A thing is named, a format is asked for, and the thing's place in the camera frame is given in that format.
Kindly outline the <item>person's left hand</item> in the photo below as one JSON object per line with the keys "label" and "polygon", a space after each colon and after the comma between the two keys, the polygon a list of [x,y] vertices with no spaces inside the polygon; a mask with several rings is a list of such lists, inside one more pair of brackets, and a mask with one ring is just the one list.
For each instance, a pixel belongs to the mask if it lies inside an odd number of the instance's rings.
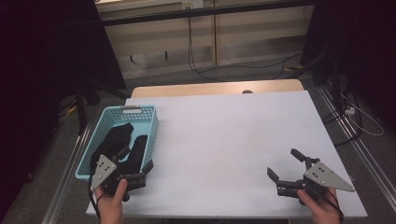
{"label": "person's left hand", "polygon": [[100,214],[101,224],[123,224],[122,198],[126,192],[127,181],[122,179],[118,184],[113,196],[108,196],[105,192],[97,188],[94,192],[97,198],[97,207]]}

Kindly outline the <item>beige cabinet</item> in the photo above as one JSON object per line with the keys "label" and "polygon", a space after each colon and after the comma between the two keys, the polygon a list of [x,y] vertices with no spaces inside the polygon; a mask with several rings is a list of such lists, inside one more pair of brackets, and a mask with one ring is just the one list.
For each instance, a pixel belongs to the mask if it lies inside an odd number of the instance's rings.
{"label": "beige cabinet", "polygon": [[[183,9],[183,0],[101,0],[101,19]],[[204,0],[204,7],[275,0]],[[304,48],[314,6],[107,26],[126,79],[274,59]]]}

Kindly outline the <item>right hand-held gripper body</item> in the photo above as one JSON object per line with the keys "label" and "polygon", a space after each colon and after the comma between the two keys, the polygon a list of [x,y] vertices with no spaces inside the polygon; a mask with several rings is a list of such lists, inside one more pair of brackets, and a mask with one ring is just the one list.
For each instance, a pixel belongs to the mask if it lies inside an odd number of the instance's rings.
{"label": "right hand-held gripper body", "polygon": [[305,171],[303,177],[294,182],[280,180],[276,176],[278,196],[297,197],[297,190],[304,189],[310,197],[321,197],[329,188],[354,192],[355,188],[326,164],[319,161]]}

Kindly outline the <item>black pants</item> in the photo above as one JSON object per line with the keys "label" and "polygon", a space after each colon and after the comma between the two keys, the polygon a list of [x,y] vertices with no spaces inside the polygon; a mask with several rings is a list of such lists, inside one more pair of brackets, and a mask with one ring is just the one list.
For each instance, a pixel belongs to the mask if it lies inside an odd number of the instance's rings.
{"label": "black pants", "polygon": [[126,154],[127,159],[119,164],[120,172],[126,175],[139,173],[148,136],[146,134],[137,136],[133,146],[129,147],[133,130],[134,127],[130,123],[112,128],[99,147],[91,155],[90,170],[92,171],[96,167],[96,163],[101,155],[111,159],[123,149],[128,148],[129,151]]}

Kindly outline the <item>black metal stand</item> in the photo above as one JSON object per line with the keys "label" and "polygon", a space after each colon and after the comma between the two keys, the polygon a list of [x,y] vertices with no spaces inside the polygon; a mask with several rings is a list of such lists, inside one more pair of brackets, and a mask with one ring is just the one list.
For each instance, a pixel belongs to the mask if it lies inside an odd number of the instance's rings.
{"label": "black metal stand", "polygon": [[296,79],[308,71],[312,72],[312,78],[316,85],[331,82],[333,103],[337,109],[341,109],[341,81],[338,60],[331,53],[323,51],[311,62],[304,65],[302,69],[290,75],[289,79]]}
{"label": "black metal stand", "polygon": [[75,99],[79,122],[78,134],[83,133],[88,123],[84,103],[87,103],[88,105],[99,105],[101,102],[101,98],[97,93],[98,91],[105,91],[120,99],[128,98],[128,95],[126,93],[110,88],[107,85],[100,83],[99,81],[87,77],[80,78],[76,83],[75,90]]}

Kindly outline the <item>black horizontal bar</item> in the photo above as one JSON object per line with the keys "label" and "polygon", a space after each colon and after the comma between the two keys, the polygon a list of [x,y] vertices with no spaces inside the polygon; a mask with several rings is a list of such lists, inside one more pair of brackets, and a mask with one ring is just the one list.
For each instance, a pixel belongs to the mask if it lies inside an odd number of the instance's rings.
{"label": "black horizontal bar", "polygon": [[184,18],[195,18],[203,16],[213,16],[222,14],[242,13],[258,10],[281,9],[289,7],[313,6],[317,0],[275,0],[265,3],[243,4],[224,7],[206,7],[199,9],[187,9],[171,12],[161,12],[139,16],[122,16],[110,19],[102,19],[104,26],[115,26],[132,23],[142,23],[150,21],[168,21]]}

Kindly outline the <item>aluminium floor rail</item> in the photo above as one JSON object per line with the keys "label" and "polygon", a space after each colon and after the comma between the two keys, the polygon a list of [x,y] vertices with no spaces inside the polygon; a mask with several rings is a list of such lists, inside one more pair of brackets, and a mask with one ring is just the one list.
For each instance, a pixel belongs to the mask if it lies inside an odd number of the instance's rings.
{"label": "aluminium floor rail", "polygon": [[49,202],[49,206],[41,221],[41,224],[56,224],[58,217],[61,213],[67,192],[69,191],[71,182],[74,178],[75,171],[78,168],[78,163],[83,151],[83,147],[86,144],[90,131],[90,125],[87,125],[85,128],[78,132],[78,138],[73,147],[71,156],[68,159],[66,167],[64,168],[61,180]]}
{"label": "aluminium floor rail", "polygon": [[[361,139],[363,133],[373,137],[383,135],[383,127],[371,116],[369,116],[364,110],[361,110],[358,106],[351,103],[344,94],[341,95],[341,99],[346,100],[346,102],[350,104],[350,107],[355,108],[355,114],[352,116],[348,116],[344,112],[338,111],[335,108],[329,90],[320,87],[318,88],[318,92],[323,98],[326,106],[329,107],[329,110],[331,111],[330,118],[326,119],[326,122],[336,122],[346,136],[346,140],[342,140],[340,143],[334,142],[334,146],[336,148],[342,146],[351,146],[354,148],[361,162],[364,164],[364,166],[372,176],[373,180],[381,190],[382,194],[387,199],[392,209],[396,211],[396,184],[391,181],[389,176],[386,174],[384,169],[379,165],[379,163],[371,153],[368,146]],[[361,114],[369,118],[372,122],[376,123],[377,126],[382,130],[382,133],[370,133],[365,130],[360,124]]]}

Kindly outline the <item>wooden table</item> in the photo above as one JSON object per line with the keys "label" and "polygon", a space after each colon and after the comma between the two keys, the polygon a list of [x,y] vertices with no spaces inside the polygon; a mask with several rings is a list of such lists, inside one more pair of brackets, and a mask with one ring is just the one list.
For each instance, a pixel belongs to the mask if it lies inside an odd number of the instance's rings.
{"label": "wooden table", "polygon": [[253,93],[278,91],[303,91],[304,87],[298,79],[235,81],[219,83],[180,84],[164,86],[137,87],[132,98],[173,97],[215,94],[239,94],[244,90]]}

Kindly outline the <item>person's right hand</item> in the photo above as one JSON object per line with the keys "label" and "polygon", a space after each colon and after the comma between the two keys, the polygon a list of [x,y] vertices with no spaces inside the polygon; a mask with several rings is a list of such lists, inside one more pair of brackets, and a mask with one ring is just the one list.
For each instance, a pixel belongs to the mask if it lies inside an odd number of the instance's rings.
{"label": "person's right hand", "polygon": [[341,224],[339,212],[326,201],[314,201],[303,189],[297,195],[311,211],[313,224]]}

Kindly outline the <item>black curtain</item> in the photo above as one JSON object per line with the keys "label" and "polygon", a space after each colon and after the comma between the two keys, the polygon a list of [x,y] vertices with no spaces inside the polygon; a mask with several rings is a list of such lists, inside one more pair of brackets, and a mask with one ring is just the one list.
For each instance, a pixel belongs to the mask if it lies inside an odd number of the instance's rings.
{"label": "black curtain", "polygon": [[46,151],[61,100],[125,87],[96,0],[0,0],[0,218]]}
{"label": "black curtain", "polygon": [[314,82],[332,75],[332,61],[396,131],[396,0],[318,0],[308,26],[302,64],[321,52],[329,59],[314,68]]}

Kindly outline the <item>light blue plastic basket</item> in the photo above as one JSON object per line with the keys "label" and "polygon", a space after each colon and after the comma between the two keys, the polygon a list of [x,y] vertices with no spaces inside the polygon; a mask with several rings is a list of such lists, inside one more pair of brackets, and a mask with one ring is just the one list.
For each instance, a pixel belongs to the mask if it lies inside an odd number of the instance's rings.
{"label": "light blue plastic basket", "polygon": [[90,175],[90,161],[93,152],[104,141],[108,132],[126,123],[130,123],[134,129],[131,132],[129,147],[134,145],[134,140],[140,135],[148,137],[141,170],[152,160],[154,143],[158,129],[158,118],[154,105],[126,105],[106,107],[100,116],[84,154],[75,172],[77,179],[87,180]]}

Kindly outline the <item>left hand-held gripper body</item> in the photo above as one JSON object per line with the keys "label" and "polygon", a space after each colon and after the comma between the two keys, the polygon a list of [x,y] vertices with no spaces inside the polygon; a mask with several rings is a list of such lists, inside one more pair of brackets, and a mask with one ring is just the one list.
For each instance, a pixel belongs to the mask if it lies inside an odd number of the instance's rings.
{"label": "left hand-held gripper body", "polygon": [[118,163],[101,155],[96,163],[96,169],[92,175],[92,190],[98,188],[105,192],[114,194],[122,179],[127,181],[127,191],[140,189],[146,186],[146,175],[144,173],[126,175],[120,171]]}

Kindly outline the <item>white wall socket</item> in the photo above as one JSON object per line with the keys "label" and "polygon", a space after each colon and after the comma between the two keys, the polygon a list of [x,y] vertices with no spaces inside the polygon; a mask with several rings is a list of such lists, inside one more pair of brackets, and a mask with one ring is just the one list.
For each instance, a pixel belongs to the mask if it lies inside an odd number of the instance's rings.
{"label": "white wall socket", "polygon": [[197,9],[204,7],[204,0],[183,0],[181,2],[183,9]]}

